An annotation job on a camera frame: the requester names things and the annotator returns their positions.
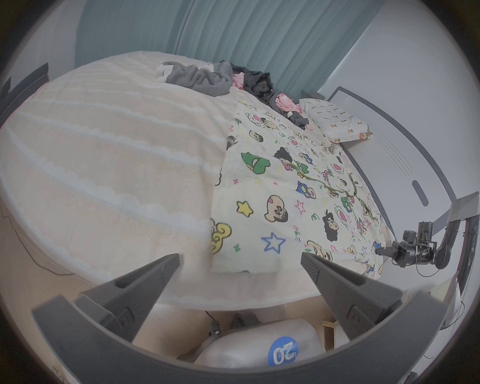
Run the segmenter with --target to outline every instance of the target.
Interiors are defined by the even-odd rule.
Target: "white wall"
[[[406,127],[434,157],[457,197],[480,190],[480,85],[454,39],[420,1],[386,0],[319,93],[328,98],[338,86],[371,101]],[[458,255],[452,255],[452,262],[458,262]],[[428,279],[415,270],[385,266],[384,274],[406,288],[445,280],[442,273]],[[428,267],[420,267],[427,274],[435,270],[422,268]],[[479,287],[476,260],[463,296],[464,316]],[[439,332],[425,355],[435,357],[459,322]],[[415,370],[422,372],[432,361],[422,358]]]
[[[74,69],[77,27],[85,4],[86,0],[64,0],[54,4],[21,42],[0,84],[11,76],[13,89],[46,62],[50,80]]]

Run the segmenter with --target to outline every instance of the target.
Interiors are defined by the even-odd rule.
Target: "pink star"
[[[295,208],[298,208],[298,210],[300,211],[300,215],[303,213],[303,212],[306,212],[305,211],[305,208],[303,208],[303,203],[299,202],[297,200],[297,205],[295,206]]]

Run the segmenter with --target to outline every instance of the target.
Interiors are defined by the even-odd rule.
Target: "pile of clothes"
[[[165,61],[156,69],[160,81],[176,84],[216,97],[229,93],[232,86],[243,89],[305,130],[309,123],[302,117],[299,100],[274,88],[269,72],[250,71],[227,61],[208,63],[200,68]]]

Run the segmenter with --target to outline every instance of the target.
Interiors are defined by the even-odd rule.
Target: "curtain fold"
[[[135,50],[270,72],[295,96],[317,90],[384,0],[88,0],[75,66]]]

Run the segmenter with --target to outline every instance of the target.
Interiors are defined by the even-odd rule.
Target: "yellow star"
[[[248,205],[248,202],[244,201],[243,203],[240,201],[237,201],[237,212],[238,213],[243,213],[245,216],[250,217],[250,215],[253,213],[253,210],[250,208]]]

